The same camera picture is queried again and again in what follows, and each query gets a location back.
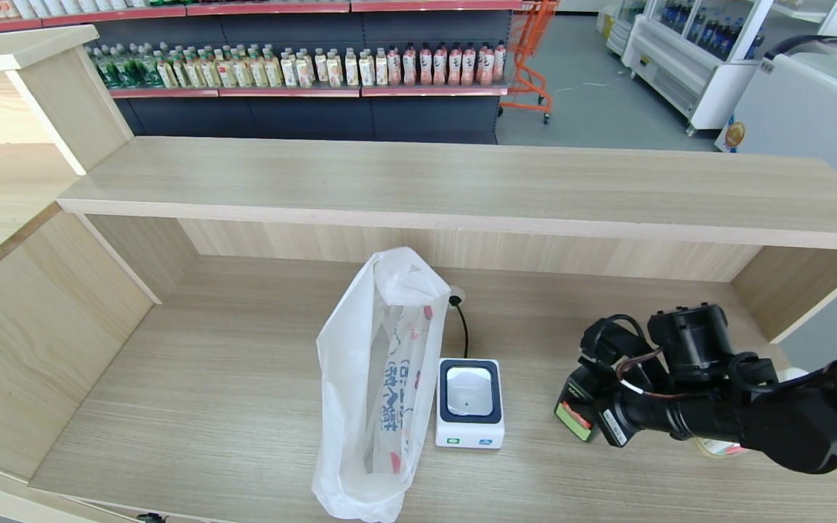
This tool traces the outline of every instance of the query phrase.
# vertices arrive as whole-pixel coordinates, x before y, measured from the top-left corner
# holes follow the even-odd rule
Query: green bottle
[[[101,49],[92,51],[92,60],[96,63],[96,70],[99,71],[99,76],[102,76],[102,82],[105,82],[105,86],[109,89],[117,89],[119,82],[116,64],[112,63],[112,60],[109,60],[109,57],[106,57]]]

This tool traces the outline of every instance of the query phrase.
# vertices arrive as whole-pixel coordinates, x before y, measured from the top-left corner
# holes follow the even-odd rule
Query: gray floor
[[[501,145],[716,151],[718,132],[687,138],[687,119],[640,78],[628,79],[596,32],[595,16],[554,17],[528,65],[548,80],[551,123],[544,125],[534,110],[505,109],[496,129]],[[537,98],[524,95],[520,102]]]

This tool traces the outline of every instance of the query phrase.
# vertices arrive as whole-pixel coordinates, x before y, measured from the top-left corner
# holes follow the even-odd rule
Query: checkout counter
[[[95,37],[21,38],[64,31]],[[57,147],[84,176],[0,245],[10,499],[69,503],[76,522],[331,520],[310,490],[315,336],[371,253],[407,245],[466,291],[471,351],[499,360],[507,423],[495,453],[427,444],[398,521],[837,520],[837,471],[715,459],[658,433],[587,445],[552,411],[582,332],[616,312],[714,302],[735,351],[786,367],[776,343],[837,295],[826,163],[133,137],[99,105],[84,41],[57,51],[78,59],[61,89],[91,94],[81,121],[106,150]],[[52,103],[36,118],[59,132],[70,116]],[[462,341],[449,318],[442,355]]]

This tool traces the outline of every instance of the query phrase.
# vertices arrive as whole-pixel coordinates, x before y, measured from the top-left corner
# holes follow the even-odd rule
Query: sticker
[[[615,435],[615,439],[618,440],[618,444],[624,445],[628,443],[628,440],[625,438],[625,433],[623,433],[622,427],[618,426],[618,421],[615,420],[612,411],[607,408],[602,411],[602,417],[609,424],[609,428],[612,430],[612,434]]]

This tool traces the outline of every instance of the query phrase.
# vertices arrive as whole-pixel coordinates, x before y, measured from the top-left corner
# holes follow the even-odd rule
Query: refrigerator
[[[837,170],[837,37],[794,38],[768,52],[715,145],[822,158]]]
[[[622,63],[687,119],[692,136],[721,129],[765,49],[837,34],[837,0],[648,0],[631,25]]]

